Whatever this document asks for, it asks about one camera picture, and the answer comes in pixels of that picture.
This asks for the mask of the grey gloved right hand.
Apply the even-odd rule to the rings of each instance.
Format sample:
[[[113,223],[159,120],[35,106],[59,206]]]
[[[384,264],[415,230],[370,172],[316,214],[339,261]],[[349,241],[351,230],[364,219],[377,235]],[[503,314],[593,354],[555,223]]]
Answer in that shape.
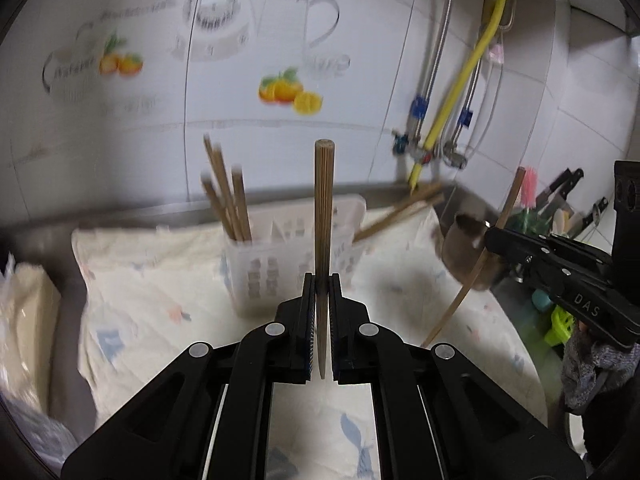
[[[599,394],[622,388],[636,374],[639,345],[619,349],[576,324],[564,350],[561,382],[571,413],[585,413]]]

